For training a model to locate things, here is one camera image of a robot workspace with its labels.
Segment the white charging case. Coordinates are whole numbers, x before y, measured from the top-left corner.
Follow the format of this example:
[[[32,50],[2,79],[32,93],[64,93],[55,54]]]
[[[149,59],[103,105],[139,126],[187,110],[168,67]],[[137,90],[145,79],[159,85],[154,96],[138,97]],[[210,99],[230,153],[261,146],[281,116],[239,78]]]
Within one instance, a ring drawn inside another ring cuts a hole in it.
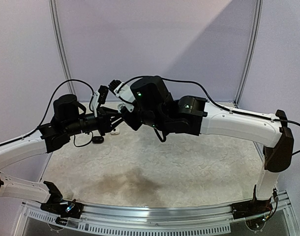
[[[117,105],[117,110],[118,110],[118,112],[120,113],[120,114],[122,114],[122,110],[123,109],[126,109],[126,106],[123,104],[123,103],[119,103],[118,105]]]
[[[116,128],[116,129],[112,130],[112,131],[110,132],[110,134],[111,134],[111,135],[119,135],[119,134],[120,134],[120,129],[119,129],[119,128]]]

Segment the black charging case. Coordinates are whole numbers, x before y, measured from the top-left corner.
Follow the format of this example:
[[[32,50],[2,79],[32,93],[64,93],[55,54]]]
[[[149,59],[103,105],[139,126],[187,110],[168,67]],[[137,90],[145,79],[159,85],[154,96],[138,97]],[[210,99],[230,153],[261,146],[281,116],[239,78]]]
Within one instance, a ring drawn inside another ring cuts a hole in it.
[[[93,136],[91,139],[93,144],[102,144],[104,142],[104,137],[102,136]]]

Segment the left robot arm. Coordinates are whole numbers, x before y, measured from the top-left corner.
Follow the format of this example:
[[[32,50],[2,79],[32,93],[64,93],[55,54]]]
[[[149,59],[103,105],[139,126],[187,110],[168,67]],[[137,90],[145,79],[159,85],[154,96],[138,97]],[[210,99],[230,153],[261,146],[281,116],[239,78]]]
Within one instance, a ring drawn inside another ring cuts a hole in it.
[[[77,134],[97,130],[104,136],[122,122],[118,110],[96,107],[92,113],[78,102],[73,94],[66,94],[53,102],[54,116],[33,134],[24,135],[0,144],[0,197],[27,199],[46,203],[54,213],[62,213],[66,204],[60,191],[51,182],[32,182],[11,177],[1,169],[28,157],[54,152],[70,142]]]

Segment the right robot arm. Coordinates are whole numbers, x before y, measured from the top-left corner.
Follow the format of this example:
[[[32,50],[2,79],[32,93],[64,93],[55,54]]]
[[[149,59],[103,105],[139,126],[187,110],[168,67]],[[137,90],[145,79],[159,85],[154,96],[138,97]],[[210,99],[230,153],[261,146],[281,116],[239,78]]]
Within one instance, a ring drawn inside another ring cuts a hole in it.
[[[253,199],[247,204],[250,214],[266,206],[280,173],[292,159],[294,137],[286,114],[261,114],[220,105],[210,96],[184,96],[174,100],[160,76],[138,76],[122,83],[115,94],[126,112],[126,123],[134,130],[141,125],[152,127],[166,141],[171,133],[223,135],[260,143],[264,162]]]

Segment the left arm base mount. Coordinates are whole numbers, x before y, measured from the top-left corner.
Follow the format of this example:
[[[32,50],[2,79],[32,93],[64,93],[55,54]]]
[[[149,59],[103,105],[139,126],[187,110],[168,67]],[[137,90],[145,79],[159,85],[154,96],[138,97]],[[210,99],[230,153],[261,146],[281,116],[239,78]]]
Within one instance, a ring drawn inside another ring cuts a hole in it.
[[[75,199],[72,201],[60,199],[60,198],[50,198],[46,203],[42,203],[41,210],[57,214],[61,218],[75,218],[80,219],[84,205],[77,202]]]

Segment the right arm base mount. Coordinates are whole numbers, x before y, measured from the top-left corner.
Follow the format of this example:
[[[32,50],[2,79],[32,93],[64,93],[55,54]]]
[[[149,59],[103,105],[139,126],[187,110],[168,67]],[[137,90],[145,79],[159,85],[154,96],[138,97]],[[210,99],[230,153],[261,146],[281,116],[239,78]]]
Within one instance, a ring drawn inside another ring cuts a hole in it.
[[[233,203],[230,207],[233,218],[236,220],[269,212],[272,209],[272,204],[271,199],[261,201],[254,197],[251,200]]]

